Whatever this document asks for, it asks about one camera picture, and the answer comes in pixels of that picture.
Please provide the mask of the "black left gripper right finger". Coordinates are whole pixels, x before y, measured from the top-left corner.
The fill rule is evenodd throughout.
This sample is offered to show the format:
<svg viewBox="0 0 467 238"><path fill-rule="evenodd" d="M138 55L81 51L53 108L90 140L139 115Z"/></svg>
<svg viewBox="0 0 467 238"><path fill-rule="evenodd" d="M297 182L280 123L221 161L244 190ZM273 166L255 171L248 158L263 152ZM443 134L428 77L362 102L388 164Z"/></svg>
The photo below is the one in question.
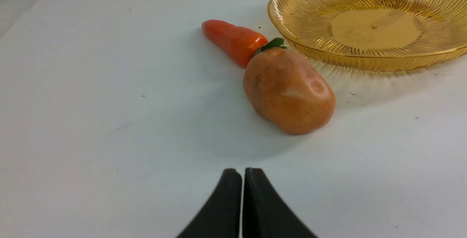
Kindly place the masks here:
<svg viewBox="0 0 467 238"><path fill-rule="evenodd" d="M242 213L244 238L315 238L282 200L261 168L246 168Z"/></svg>

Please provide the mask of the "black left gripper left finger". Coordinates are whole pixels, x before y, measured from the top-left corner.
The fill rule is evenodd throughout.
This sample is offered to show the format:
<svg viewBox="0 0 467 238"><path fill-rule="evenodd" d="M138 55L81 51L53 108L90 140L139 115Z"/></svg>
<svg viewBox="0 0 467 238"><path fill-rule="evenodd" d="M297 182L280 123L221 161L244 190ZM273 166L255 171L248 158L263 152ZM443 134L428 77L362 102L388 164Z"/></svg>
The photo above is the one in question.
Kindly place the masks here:
<svg viewBox="0 0 467 238"><path fill-rule="evenodd" d="M225 169L209 199L179 238L238 238L242 176L233 168Z"/></svg>

